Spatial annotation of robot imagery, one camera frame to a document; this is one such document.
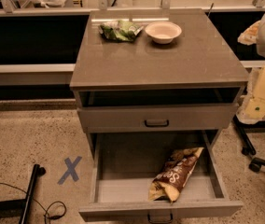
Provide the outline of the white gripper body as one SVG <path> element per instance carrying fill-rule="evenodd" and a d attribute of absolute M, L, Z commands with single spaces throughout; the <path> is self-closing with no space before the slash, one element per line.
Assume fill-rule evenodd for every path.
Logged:
<path fill-rule="evenodd" d="M 252 69 L 246 90 L 236 117 L 241 123 L 256 124 L 265 117 L 265 65 Z"/>

